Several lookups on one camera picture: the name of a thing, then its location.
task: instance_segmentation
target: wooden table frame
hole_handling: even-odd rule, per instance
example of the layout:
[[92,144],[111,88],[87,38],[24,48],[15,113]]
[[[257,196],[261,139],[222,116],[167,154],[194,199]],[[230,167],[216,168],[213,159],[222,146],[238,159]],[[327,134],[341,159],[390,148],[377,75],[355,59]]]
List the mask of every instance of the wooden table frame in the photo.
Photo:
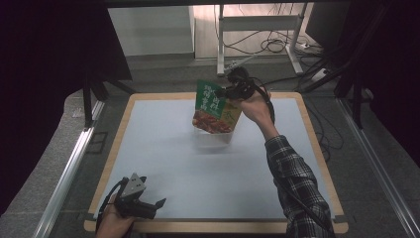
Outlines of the wooden table frame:
[[[317,163],[319,165],[321,176],[325,182],[327,192],[330,195],[332,202],[332,210],[335,213],[336,219],[333,220],[333,226],[336,234],[346,233],[349,229],[347,221],[341,222],[344,217],[344,211],[341,206],[339,197],[334,188],[330,177],[324,156],[319,147],[318,140],[313,130],[308,112],[306,110],[303,98],[296,92],[272,92],[271,98],[294,98],[297,102],[300,114],[302,116],[309,140],[312,145]],[[105,168],[102,172],[101,179],[98,183],[97,189],[89,207],[89,213],[94,214],[99,204],[108,179],[111,175],[115,161],[117,159],[120,145],[123,140],[126,128],[128,126],[132,109],[137,100],[180,100],[180,99],[195,99],[194,92],[186,93],[138,93],[133,94],[127,104],[123,118],[121,120],[117,135],[108,156]],[[87,231],[95,231],[96,221],[85,220],[84,228]],[[250,233],[250,234],[284,234],[286,232],[287,222],[281,221],[188,221],[174,220],[174,219],[155,219],[142,220],[135,222],[134,230],[140,233]]]

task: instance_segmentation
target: person's right hand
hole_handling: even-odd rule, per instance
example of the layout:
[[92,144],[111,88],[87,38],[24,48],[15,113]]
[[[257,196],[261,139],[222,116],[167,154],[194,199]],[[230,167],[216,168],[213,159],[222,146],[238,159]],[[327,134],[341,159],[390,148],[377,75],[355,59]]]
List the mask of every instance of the person's right hand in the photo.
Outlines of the person's right hand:
[[247,100],[230,100],[230,102],[241,108],[244,114],[260,127],[266,141],[279,135],[271,121],[268,106],[259,92],[254,92]]

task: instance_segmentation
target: wall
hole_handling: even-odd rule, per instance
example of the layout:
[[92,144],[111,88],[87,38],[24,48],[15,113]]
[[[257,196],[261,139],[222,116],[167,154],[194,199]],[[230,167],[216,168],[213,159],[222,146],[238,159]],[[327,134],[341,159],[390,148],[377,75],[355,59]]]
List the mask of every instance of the wall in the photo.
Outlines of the wall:
[[108,11],[126,57],[194,52],[192,6]]

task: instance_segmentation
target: black device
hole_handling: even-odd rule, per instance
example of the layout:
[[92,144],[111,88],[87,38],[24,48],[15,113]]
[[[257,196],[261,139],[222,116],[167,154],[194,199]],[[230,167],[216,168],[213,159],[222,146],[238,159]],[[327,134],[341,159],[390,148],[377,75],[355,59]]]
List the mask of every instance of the black device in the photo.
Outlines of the black device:
[[[136,173],[133,173],[131,178],[123,177],[123,179],[121,179],[117,184],[114,185],[114,187],[105,197],[102,206],[99,209],[98,219],[96,221],[96,231],[98,230],[99,225],[102,221],[102,214],[105,210],[106,205],[110,204],[108,203],[108,201],[111,197],[111,194],[118,186],[120,187],[120,189],[118,190],[115,196],[113,204],[115,205],[121,216],[134,216],[146,219],[155,218],[157,210],[163,207],[164,203],[166,202],[166,198],[158,201],[155,204],[149,204],[140,201],[139,197],[143,194],[143,192],[146,189],[145,181],[146,177],[139,178],[139,176]],[[133,224],[124,237],[129,237],[128,234],[131,233],[132,228]]]
[[250,77],[247,70],[242,67],[233,68],[227,75],[228,81],[232,83],[232,86],[224,87],[220,90],[215,91],[215,95],[219,98],[228,98],[231,100],[243,99],[247,100],[257,91],[262,95],[266,105],[268,106],[269,113],[272,122],[275,121],[274,108],[269,100],[268,93],[266,90],[262,90],[256,85],[254,77]]

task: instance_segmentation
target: gray floor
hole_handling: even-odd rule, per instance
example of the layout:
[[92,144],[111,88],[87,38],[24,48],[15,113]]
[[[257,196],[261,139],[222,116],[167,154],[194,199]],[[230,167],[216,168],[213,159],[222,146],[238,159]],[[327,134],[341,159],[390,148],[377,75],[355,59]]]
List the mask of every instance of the gray floor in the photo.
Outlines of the gray floor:
[[[215,74],[214,60],[169,57],[148,59],[148,61],[131,58],[128,62],[134,80],[126,84],[141,92],[194,91],[194,82],[197,78],[224,83]],[[287,58],[257,59],[246,67],[250,75],[264,82],[293,76]],[[315,131],[323,132],[328,138],[322,141],[324,144],[329,144],[329,150],[324,155],[350,225],[349,232],[342,237],[407,237],[367,156],[332,94],[334,83],[330,84],[304,95],[304,99],[307,107],[314,112],[311,113],[311,120]],[[296,85],[296,80],[286,80],[270,84],[268,88],[290,91]],[[84,231],[83,222],[89,218],[87,208],[129,98],[129,95],[120,89],[108,84],[106,86],[110,97],[105,102],[95,133],[98,136],[106,134],[107,139],[103,148],[98,144],[89,146],[51,237],[94,236]],[[1,216],[0,237],[31,237],[34,234],[83,129],[83,116],[74,113],[78,112],[79,108],[82,108],[82,97],[81,92],[76,92],[67,98],[61,122],[38,166],[7,212]],[[368,104],[364,104],[362,109],[364,132],[395,186],[419,220],[420,188],[418,184],[416,185],[420,180],[419,168],[370,112]],[[197,237],[197,235],[160,234],[149,237]],[[223,235],[223,237],[244,237],[244,235]]]

